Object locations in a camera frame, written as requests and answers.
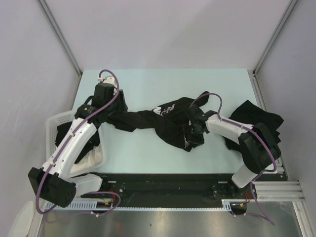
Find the black printed t shirt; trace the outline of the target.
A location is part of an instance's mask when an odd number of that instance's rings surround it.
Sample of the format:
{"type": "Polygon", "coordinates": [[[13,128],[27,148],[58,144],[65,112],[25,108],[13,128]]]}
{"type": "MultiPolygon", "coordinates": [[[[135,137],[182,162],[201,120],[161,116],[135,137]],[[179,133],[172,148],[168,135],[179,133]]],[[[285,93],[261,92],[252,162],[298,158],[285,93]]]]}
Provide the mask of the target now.
{"type": "Polygon", "coordinates": [[[111,114],[106,122],[116,129],[133,132],[136,129],[155,130],[156,135],[167,144],[186,152],[193,148],[185,148],[182,126],[191,125],[185,112],[195,100],[182,97],[177,100],[158,105],[152,110],[111,114]]]}

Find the white plastic basket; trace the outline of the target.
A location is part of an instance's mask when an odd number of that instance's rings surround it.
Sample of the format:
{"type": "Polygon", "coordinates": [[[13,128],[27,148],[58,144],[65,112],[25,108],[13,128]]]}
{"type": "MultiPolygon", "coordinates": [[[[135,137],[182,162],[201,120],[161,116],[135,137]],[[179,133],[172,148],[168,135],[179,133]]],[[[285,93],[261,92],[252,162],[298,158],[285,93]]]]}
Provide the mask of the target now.
{"type": "MultiPolygon", "coordinates": [[[[75,119],[75,113],[76,113],[75,110],[66,111],[66,112],[57,114],[55,116],[52,116],[47,120],[46,122],[46,158],[47,160],[51,158],[51,156],[57,149],[57,146],[55,145],[55,139],[57,136],[57,126],[62,125],[67,122],[72,122],[75,119]]],[[[101,147],[103,161],[99,165],[96,165],[95,167],[87,168],[75,173],[70,173],[71,177],[78,176],[82,173],[92,172],[95,169],[100,168],[102,165],[105,164],[107,155],[106,155],[105,148],[103,148],[102,146],[105,144],[105,136],[101,128],[98,129],[98,133],[99,133],[99,138],[100,138],[99,146],[101,147]]]]}

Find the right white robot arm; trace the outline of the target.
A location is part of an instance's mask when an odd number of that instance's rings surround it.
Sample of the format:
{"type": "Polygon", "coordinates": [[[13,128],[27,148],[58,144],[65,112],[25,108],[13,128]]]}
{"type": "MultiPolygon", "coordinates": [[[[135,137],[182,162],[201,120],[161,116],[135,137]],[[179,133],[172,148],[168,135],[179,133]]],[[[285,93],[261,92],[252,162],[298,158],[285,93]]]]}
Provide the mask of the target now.
{"type": "Polygon", "coordinates": [[[245,186],[255,181],[263,172],[275,172],[280,149],[268,128],[263,123],[256,125],[240,123],[220,116],[215,111],[203,112],[196,105],[185,112],[189,123],[185,126],[185,141],[192,147],[204,144],[204,134],[214,133],[239,145],[243,164],[232,176],[228,193],[239,198],[245,186]]]}

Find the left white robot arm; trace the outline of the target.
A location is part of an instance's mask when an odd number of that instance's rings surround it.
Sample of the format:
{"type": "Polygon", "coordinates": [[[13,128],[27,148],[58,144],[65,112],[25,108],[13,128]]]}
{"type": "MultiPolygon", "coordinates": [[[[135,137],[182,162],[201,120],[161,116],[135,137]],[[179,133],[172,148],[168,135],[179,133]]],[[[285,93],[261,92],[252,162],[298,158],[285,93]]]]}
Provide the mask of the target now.
{"type": "Polygon", "coordinates": [[[73,199],[83,195],[113,197],[107,179],[92,168],[72,171],[84,147],[100,138],[99,127],[108,116],[126,109],[122,91],[117,82],[102,81],[95,86],[94,94],[75,113],[69,130],[53,155],[41,168],[31,168],[28,173],[36,195],[36,208],[43,199],[55,206],[67,207],[73,199]]]}

